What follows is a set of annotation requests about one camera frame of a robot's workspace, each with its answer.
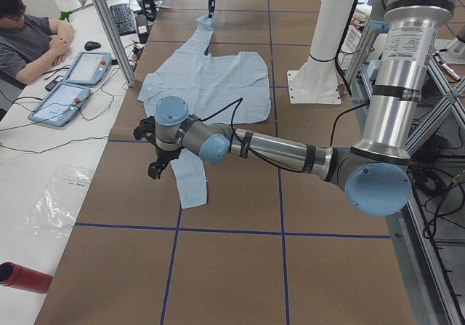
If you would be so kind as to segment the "aluminium frame rack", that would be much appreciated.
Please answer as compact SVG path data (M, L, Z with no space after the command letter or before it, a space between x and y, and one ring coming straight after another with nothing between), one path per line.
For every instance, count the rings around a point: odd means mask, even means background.
M464 58L437 40L408 131L413 198L389 219L421 324L464 322Z

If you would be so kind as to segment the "blue teach pendant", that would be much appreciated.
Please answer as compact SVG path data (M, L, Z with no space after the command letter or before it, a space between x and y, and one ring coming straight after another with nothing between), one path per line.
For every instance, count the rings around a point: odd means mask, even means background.
M28 119L51 127L63 127L89 99L91 89L69 82L60 82L28 115Z
M63 81L88 87L97 86L111 65L109 52L80 52Z

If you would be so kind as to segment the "black computer keyboard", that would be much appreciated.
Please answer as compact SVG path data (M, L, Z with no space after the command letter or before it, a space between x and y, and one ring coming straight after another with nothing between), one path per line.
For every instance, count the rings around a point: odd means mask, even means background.
M136 33L134 15L128 4L114 4L109 10L119 36Z

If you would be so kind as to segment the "aluminium frame post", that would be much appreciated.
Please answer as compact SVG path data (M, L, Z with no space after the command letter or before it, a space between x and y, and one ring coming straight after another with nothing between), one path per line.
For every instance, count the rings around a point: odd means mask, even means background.
M126 84L128 87L132 87L135 83L134 71L132 70L129 59L126 56L116 25L113 23L107 2L106 0L92 0L92 2L99 16L105 35L107 36L110 47L113 50L115 59L117 60L119 68L124 75Z

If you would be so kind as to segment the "red cylinder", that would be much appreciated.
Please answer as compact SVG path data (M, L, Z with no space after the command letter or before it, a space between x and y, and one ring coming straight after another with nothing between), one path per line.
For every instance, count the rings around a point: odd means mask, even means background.
M27 292L45 294L53 276L13 262L1 264L1 285Z

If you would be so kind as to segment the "clear plastic bag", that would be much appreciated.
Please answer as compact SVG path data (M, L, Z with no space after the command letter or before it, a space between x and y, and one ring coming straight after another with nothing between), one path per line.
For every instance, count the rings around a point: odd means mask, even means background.
M21 234L66 242L84 202L95 170L61 165L19 227Z

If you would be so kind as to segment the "far blue teach pendant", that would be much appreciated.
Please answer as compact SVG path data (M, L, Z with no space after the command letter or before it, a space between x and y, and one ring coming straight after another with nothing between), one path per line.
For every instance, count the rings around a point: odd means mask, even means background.
M88 87L97 86L111 65L109 52L80 52L63 81Z

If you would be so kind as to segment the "light blue button shirt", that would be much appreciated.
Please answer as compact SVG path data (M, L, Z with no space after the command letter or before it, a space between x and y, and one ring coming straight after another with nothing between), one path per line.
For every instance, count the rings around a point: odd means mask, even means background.
M183 209L206 204L204 164L230 151L233 124L254 124L270 113L268 69L256 52L214 57L207 52L213 18L199 17L194 34L155 72L139 93L159 140L181 147L170 161Z

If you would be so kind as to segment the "black computer mouse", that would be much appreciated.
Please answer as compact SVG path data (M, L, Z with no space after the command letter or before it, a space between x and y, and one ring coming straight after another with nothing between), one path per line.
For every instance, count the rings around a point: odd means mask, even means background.
M84 49L86 51L92 51L95 49L99 49L101 47L101 43L96 41L88 41L84 44Z

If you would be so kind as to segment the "seated person grey shirt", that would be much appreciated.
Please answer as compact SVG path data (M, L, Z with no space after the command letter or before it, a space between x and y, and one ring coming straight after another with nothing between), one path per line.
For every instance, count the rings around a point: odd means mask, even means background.
M74 39L63 20L26 13L22 0L1 0L1 72L24 85L62 64Z

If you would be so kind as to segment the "near blue teach pendant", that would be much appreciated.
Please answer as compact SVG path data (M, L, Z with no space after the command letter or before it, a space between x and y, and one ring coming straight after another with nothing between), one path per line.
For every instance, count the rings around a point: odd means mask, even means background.
M28 119L51 127L63 127L89 99L91 89L69 82L60 82L28 115Z

